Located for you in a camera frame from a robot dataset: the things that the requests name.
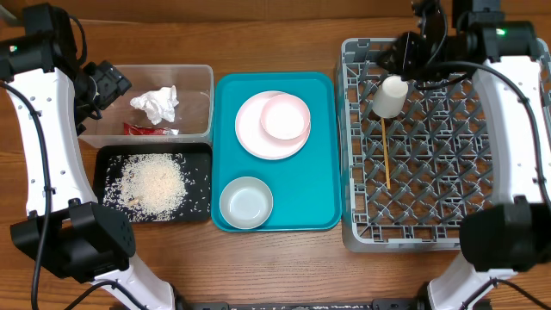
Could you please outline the red snack wrapper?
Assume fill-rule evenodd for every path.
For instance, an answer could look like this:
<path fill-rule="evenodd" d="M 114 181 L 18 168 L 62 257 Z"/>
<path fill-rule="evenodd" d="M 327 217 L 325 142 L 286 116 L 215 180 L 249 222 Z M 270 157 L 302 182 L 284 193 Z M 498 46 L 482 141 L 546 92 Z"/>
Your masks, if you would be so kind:
<path fill-rule="evenodd" d="M 136 125 L 131 125 L 128 123 L 123 124 L 124 134 L 132 136 L 142 136 L 142 135 L 178 135 L 179 130 L 167 127 L 153 128 L 153 127 L 140 127 Z"/>

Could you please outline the white paper cup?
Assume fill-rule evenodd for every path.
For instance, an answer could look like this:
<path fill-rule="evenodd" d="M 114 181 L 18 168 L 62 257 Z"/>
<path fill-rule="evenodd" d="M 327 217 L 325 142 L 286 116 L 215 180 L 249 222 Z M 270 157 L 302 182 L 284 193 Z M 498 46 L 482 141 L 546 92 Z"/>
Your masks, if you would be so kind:
<path fill-rule="evenodd" d="M 396 117 L 404 107 L 409 85 L 400 76 L 387 77 L 375 92 L 372 110 L 382 118 Z"/>

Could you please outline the white tissue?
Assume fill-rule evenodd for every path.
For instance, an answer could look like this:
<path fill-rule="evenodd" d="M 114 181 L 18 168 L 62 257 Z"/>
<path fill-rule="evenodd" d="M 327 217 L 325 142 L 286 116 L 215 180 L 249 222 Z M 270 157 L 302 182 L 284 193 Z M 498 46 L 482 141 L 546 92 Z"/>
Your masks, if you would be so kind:
<path fill-rule="evenodd" d="M 157 125 L 161 121 L 173 122 L 178 104 L 175 85 L 148 91 L 130 100 L 130 105 L 133 108 L 145 112 L 152 125 Z"/>

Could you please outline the wooden chopstick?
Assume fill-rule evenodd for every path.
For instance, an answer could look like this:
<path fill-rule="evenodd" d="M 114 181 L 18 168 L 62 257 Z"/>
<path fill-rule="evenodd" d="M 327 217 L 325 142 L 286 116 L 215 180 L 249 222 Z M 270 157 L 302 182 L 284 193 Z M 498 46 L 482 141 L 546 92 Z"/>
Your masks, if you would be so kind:
<path fill-rule="evenodd" d="M 384 165 L 385 165 L 385 178 L 387 189 L 391 189 L 391 177 L 389 170 L 389 157 L 388 157 L 388 147 L 387 147 L 387 132 L 386 132 L 386 123 L 385 118 L 381 117 L 381 137 L 383 144 L 383 156 L 384 156 Z"/>

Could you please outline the small pink plate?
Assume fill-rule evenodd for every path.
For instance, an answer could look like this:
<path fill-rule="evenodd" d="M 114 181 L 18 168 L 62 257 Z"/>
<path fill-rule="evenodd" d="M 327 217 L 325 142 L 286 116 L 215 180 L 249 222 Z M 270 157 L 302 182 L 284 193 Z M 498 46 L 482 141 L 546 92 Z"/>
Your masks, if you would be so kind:
<path fill-rule="evenodd" d="M 310 130 L 311 114 L 306 103 L 297 96 L 280 94 L 263 106 L 260 123 L 272 138 L 296 140 Z"/>

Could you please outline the grey bowl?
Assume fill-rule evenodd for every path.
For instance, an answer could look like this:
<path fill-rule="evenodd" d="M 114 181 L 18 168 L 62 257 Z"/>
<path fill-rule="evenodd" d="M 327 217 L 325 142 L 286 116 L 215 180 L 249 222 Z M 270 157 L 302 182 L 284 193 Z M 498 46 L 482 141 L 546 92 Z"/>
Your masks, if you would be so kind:
<path fill-rule="evenodd" d="M 271 215 L 274 197 L 269 186 L 255 177 L 239 177 L 227 184 L 220 195 L 220 213 L 232 227 L 251 230 Z"/>

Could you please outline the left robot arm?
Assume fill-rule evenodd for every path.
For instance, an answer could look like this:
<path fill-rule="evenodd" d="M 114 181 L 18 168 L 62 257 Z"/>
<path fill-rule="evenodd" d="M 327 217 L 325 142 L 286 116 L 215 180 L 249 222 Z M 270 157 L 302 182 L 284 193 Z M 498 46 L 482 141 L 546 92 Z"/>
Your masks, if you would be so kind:
<path fill-rule="evenodd" d="M 84 121 L 131 87 L 109 62 L 88 62 L 80 24 L 48 3 L 22 12 L 25 34 L 1 44 L 1 85 L 13 102 L 28 173 L 27 217 L 14 245 L 47 270 L 129 309 L 184 309 L 187 302 L 139 258 L 127 216 L 103 206 L 85 174 L 77 138 Z"/>

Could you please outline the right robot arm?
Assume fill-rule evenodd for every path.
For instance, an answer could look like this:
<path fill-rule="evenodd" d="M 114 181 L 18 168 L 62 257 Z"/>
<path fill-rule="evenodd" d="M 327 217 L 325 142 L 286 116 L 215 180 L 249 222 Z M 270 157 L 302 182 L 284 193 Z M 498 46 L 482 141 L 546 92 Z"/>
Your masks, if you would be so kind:
<path fill-rule="evenodd" d="M 497 1 L 418 1 L 406 32 L 377 63 L 418 90 L 472 81 L 492 154 L 492 206 L 460 225 L 460 253 L 412 303 L 415 309 L 487 309 L 498 284 L 550 259 L 550 123 L 541 52 L 527 21 L 509 21 Z"/>

